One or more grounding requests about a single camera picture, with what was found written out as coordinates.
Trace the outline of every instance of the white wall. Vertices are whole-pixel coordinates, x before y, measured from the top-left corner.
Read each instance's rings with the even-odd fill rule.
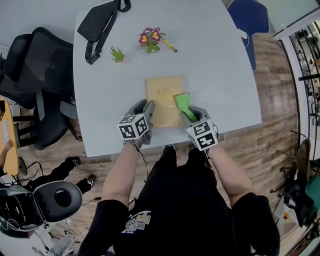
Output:
[[[37,27],[72,43],[77,13],[101,1],[0,0],[0,44],[10,46],[16,36],[31,33]]]
[[[275,33],[319,7],[316,0],[258,0],[258,2],[267,8]]]

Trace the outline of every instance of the wooden desk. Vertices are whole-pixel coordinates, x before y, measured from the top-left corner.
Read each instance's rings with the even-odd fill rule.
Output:
[[[17,175],[19,170],[19,164],[18,164],[18,150],[17,150],[17,142],[15,137],[14,121],[12,118],[11,109],[8,101],[3,97],[0,97],[0,101],[5,102],[5,113],[2,120],[0,121],[0,152],[3,150],[5,146],[3,123],[6,120],[7,120],[8,136],[13,143],[13,147],[10,149],[10,151],[6,155],[6,160],[5,160],[3,170],[8,175]]]

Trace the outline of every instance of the black pants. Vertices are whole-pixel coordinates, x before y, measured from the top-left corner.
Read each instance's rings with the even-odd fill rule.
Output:
[[[169,172],[197,172],[200,175],[208,175],[213,179],[215,186],[217,186],[217,180],[215,172],[206,166],[207,156],[204,151],[200,151],[194,147],[188,154],[188,161],[185,165],[177,167],[177,152],[170,146],[166,146],[163,149],[162,156],[154,164],[148,178],[145,182],[145,186],[151,180],[157,176],[168,174]]]
[[[66,159],[62,164],[57,168],[53,169],[49,175],[44,175],[35,180],[29,181],[27,185],[23,186],[29,191],[34,191],[37,187],[54,181],[63,181],[68,175],[69,172],[75,168],[74,163],[71,159]],[[81,190],[81,193],[84,194],[91,189],[91,185],[88,183],[88,179],[84,178],[80,180],[77,184],[78,188]]]

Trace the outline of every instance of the yellow pen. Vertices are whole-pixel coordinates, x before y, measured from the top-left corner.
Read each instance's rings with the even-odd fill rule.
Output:
[[[173,51],[173,52],[177,52],[178,50],[176,48],[174,48],[167,40],[165,40],[163,37],[162,38],[162,41]]]

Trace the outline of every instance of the chair armrest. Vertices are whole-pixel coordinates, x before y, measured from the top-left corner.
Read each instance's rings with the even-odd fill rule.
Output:
[[[14,82],[19,80],[32,38],[32,34],[22,34],[12,42],[4,64],[3,74]]]
[[[71,119],[78,119],[77,107],[72,103],[60,102],[60,112]]]
[[[36,106],[38,108],[39,119],[41,121],[45,117],[45,101],[41,90],[36,93]]]

